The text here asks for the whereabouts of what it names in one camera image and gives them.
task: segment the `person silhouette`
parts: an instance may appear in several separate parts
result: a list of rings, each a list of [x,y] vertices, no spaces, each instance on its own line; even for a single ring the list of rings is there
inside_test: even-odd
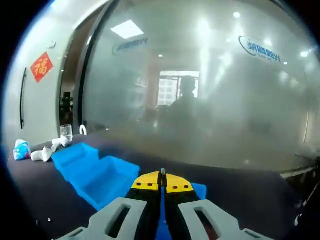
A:
[[[182,96],[170,106],[170,111],[188,113],[193,111],[196,102],[193,91],[196,89],[196,80],[192,76],[184,76],[181,79],[180,92]]]

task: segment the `person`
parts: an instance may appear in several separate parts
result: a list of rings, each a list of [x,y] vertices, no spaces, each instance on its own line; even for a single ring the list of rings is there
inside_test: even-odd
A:
[[[180,92],[182,96],[177,99],[169,107],[170,112],[181,113],[181,114],[191,114],[193,108],[195,107],[196,98],[194,95],[194,90],[196,89],[196,80],[192,76],[184,76],[181,79]]]
[[[166,111],[167,124],[175,132],[177,138],[190,139],[198,128],[198,101],[193,91],[196,80],[192,76],[181,79],[182,96],[173,102]]]

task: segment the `door handle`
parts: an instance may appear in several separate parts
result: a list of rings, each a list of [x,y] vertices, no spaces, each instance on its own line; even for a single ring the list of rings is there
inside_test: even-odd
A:
[[[20,93],[20,126],[21,129],[24,128],[24,119],[22,114],[22,104],[23,104],[23,94],[24,94],[24,86],[25,86],[25,79],[27,76],[27,68],[24,69],[23,77],[22,77],[22,85],[21,85],[21,93]]]

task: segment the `glass cup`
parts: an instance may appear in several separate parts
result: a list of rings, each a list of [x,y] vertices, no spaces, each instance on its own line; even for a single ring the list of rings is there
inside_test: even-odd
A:
[[[70,124],[60,126],[60,136],[65,136],[70,142],[74,137],[72,133],[72,126]]]

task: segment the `white object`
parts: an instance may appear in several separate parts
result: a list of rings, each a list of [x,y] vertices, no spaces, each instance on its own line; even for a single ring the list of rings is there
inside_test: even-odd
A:
[[[60,143],[65,148],[66,146],[68,146],[71,143],[71,141],[66,136],[61,136]]]
[[[54,144],[52,145],[52,147],[51,147],[52,152],[55,153],[55,152],[57,151],[58,147],[61,146],[61,145],[62,145],[62,144],[61,144],[60,138],[59,138],[59,141],[56,142],[56,143],[54,143]]]
[[[41,153],[42,153],[42,160],[44,162],[48,162],[52,156],[53,151],[50,148],[44,147]]]
[[[52,143],[52,145],[60,144],[61,140],[60,140],[60,138],[55,138],[55,139],[52,139],[51,143]]]
[[[34,151],[31,153],[31,160],[34,162],[42,160],[42,151]]]
[[[299,218],[302,216],[302,214],[299,214],[298,216],[296,216],[295,220],[294,220],[294,226],[298,226],[299,224]]]
[[[85,136],[87,136],[87,129],[85,125],[81,125],[79,131],[80,134],[84,134]]]
[[[60,137],[65,136],[69,139],[70,142],[72,142],[72,139],[74,137],[74,134],[72,132],[72,125],[71,124],[65,124],[60,126]]]

